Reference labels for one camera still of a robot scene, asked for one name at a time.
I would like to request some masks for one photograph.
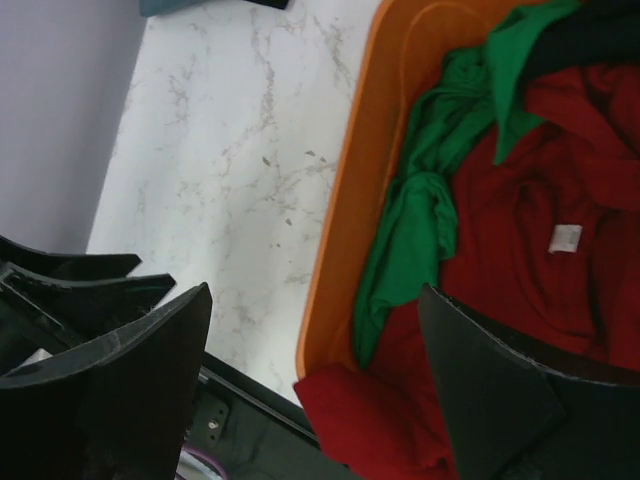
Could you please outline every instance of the white tag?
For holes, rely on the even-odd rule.
[[[549,245],[549,253],[576,253],[582,235],[582,225],[556,225]]]

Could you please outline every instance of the white marble table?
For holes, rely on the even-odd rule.
[[[380,0],[215,0],[151,19],[89,251],[174,294],[209,283],[207,352],[297,402],[295,349]]]

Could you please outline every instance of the green fabric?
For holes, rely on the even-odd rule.
[[[362,368],[391,309],[416,299],[425,283],[437,286],[440,261],[455,254],[451,176],[494,122],[495,164],[542,123],[523,111],[518,77],[538,35],[579,7],[579,0],[556,0],[516,8],[485,45],[451,52],[438,85],[414,106],[356,296],[353,347]]]

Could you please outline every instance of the orange bin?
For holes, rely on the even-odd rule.
[[[357,368],[352,312],[409,111],[451,50],[479,45],[522,0],[384,0],[369,33],[347,136],[298,340],[304,378],[330,363]]]

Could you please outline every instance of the red fabric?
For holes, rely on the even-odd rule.
[[[332,365],[295,385],[333,460],[370,480],[455,478],[417,302],[393,310],[367,373]]]
[[[452,182],[458,249],[440,286],[544,342],[640,370],[640,69],[548,75],[526,106],[549,122],[499,167],[491,131]],[[582,225],[576,253],[549,253],[558,224]],[[417,315],[415,302],[393,311],[366,373],[334,365],[295,386],[325,453],[366,479],[456,477]]]

